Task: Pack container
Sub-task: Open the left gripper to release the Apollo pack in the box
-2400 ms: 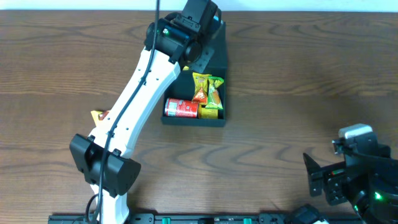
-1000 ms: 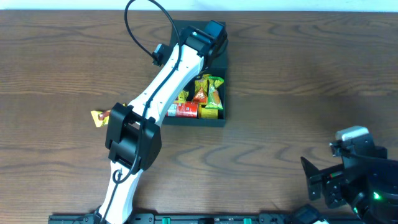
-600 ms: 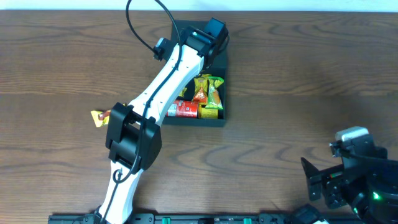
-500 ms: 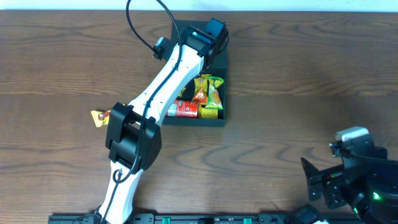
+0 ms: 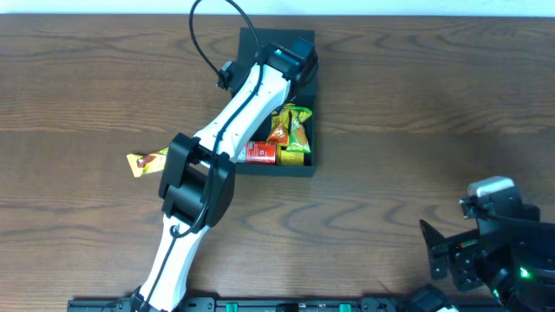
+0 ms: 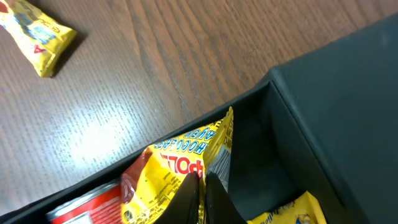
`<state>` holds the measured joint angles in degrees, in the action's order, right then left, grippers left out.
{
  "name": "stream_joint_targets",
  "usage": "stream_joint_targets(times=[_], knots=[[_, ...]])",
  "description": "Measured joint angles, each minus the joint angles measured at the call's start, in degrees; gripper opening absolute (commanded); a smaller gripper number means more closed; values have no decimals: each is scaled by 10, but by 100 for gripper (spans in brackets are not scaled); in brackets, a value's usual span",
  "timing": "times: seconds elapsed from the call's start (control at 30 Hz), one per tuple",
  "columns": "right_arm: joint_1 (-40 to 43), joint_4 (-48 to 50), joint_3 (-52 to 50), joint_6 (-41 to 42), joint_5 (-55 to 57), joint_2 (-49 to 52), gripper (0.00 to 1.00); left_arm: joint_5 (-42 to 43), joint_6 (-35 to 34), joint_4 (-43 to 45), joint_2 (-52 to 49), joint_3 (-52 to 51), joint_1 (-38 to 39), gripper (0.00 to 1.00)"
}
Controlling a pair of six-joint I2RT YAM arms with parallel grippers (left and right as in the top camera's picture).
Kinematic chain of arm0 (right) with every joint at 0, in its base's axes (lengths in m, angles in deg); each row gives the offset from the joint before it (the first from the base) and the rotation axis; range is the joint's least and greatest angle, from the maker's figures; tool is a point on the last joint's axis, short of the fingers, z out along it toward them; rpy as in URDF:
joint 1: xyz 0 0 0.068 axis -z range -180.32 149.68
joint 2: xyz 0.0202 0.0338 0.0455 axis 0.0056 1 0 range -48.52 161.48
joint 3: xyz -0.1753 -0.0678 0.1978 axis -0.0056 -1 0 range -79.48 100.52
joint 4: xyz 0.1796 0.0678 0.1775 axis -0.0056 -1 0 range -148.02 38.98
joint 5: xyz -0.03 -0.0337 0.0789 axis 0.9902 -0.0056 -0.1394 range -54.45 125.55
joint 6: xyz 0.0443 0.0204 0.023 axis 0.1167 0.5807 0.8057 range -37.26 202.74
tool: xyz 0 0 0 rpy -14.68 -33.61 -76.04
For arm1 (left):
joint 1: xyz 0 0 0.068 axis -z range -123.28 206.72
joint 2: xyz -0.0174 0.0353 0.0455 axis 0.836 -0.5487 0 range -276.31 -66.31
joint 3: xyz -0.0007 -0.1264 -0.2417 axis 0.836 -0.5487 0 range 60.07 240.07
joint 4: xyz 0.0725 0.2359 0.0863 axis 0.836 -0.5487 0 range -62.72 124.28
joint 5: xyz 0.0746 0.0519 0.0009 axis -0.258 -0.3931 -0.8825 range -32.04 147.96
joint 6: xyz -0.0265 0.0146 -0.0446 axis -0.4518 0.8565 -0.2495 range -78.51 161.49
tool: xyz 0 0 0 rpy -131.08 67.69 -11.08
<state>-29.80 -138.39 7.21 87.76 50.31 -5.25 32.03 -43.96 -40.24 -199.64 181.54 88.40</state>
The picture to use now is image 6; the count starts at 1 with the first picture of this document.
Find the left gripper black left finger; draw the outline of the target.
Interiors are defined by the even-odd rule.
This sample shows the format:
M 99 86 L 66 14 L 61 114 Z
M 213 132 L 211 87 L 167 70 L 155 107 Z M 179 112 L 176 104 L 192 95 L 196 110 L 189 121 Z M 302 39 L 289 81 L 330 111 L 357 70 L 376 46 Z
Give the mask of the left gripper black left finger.
M 154 224 L 196 224 L 199 208 L 199 178 L 196 173 L 185 176 L 173 199 Z

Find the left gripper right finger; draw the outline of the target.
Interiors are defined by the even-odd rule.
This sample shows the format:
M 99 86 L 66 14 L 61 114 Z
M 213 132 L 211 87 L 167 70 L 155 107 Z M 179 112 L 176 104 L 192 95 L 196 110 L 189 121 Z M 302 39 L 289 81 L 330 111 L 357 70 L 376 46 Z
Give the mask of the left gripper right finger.
M 206 222 L 209 224 L 246 224 L 215 173 L 206 176 Z

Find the red soda can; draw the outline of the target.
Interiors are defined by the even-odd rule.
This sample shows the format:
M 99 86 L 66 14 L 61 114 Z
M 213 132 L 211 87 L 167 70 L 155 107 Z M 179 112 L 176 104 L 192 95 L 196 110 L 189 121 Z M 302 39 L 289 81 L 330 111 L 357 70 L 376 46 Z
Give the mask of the red soda can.
M 115 179 L 46 214 L 55 224 L 110 224 L 121 221 L 121 185 Z

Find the yellow orange snack packet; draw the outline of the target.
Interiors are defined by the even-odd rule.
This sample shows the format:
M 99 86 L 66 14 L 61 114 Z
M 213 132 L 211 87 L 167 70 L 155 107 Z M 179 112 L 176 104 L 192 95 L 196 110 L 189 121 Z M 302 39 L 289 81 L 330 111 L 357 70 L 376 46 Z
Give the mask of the yellow orange snack packet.
M 327 224 L 318 200 L 306 191 L 272 212 L 248 220 L 250 224 Z

